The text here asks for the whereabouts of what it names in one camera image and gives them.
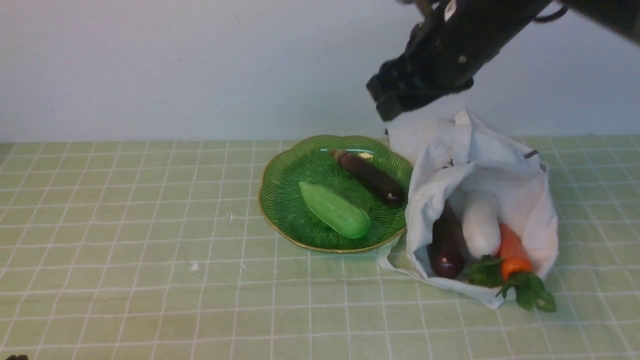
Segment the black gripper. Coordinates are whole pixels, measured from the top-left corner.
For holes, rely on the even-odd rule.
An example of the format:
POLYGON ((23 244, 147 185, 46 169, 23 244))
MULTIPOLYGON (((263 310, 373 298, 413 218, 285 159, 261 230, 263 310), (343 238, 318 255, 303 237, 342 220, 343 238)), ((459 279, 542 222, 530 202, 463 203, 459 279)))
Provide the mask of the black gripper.
POLYGON ((434 55, 438 29, 438 25, 428 21, 414 25, 403 53, 385 61, 366 82, 383 122, 423 109, 440 98, 468 91, 474 85, 472 77, 459 84, 437 80, 434 55))

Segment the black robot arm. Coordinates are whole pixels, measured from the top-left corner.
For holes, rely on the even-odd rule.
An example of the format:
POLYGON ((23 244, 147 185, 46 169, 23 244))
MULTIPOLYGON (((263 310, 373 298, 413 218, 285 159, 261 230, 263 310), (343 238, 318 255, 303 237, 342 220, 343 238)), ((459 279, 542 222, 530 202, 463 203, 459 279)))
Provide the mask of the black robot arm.
POLYGON ((423 16, 403 53, 384 62, 366 83, 385 123, 440 98, 468 91, 474 76, 530 23, 544 24, 575 10, 638 43, 637 0, 563 0, 543 15, 548 0, 417 0, 423 16))

